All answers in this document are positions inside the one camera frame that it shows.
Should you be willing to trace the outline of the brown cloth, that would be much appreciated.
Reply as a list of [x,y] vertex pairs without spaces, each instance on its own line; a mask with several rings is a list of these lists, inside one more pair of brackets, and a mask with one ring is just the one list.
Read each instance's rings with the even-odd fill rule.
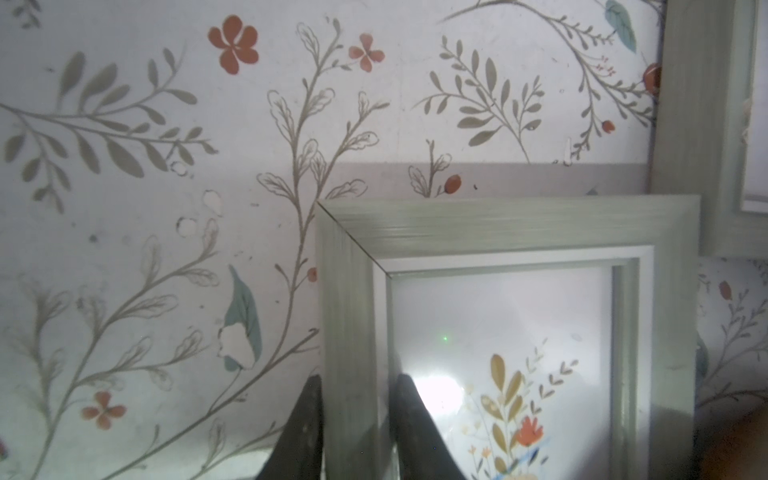
[[767,406],[727,429],[699,466],[699,479],[767,480]]

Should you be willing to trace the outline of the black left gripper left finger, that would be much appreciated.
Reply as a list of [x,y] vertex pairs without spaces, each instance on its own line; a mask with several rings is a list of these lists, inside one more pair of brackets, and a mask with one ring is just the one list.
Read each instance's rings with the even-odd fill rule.
[[310,376],[257,480],[318,480],[323,462],[323,398],[319,375]]

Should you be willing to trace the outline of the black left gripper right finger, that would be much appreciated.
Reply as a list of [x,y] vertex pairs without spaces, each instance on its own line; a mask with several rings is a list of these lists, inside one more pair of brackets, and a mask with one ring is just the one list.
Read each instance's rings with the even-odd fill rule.
[[390,389],[390,432],[396,445],[399,477],[405,480],[465,480],[415,382],[399,374]]

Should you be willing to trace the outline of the green picture frame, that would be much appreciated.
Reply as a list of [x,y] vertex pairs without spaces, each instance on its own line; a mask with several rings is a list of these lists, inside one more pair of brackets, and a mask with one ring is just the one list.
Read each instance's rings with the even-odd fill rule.
[[653,194],[701,200],[703,256],[767,257],[767,216],[742,204],[755,1],[670,1],[650,167]]
[[401,479],[407,374],[466,479],[687,478],[699,204],[320,201],[328,477]]

